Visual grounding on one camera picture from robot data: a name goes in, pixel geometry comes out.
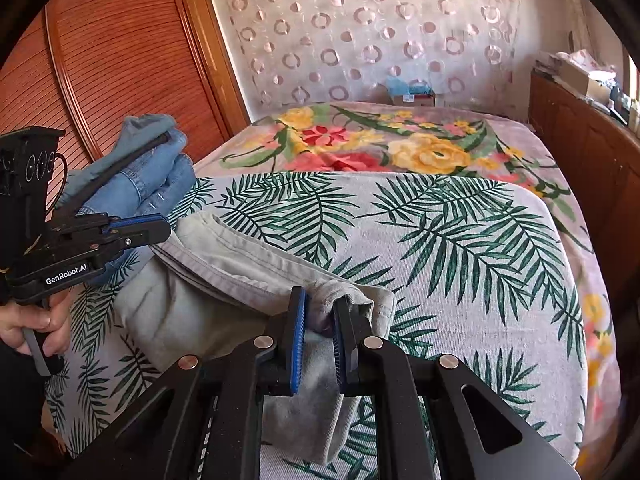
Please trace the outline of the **person's left hand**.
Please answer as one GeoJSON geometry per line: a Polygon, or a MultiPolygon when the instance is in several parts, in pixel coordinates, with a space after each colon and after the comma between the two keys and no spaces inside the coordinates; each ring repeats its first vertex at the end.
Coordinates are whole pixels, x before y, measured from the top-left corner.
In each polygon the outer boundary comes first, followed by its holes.
{"type": "Polygon", "coordinates": [[[57,292],[50,297],[50,309],[19,306],[10,300],[0,308],[1,339],[21,354],[29,354],[24,328],[47,335],[42,346],[46,356],[62,354],[70,345],[70,309],[78,295],[78,288],[57,292]]]}

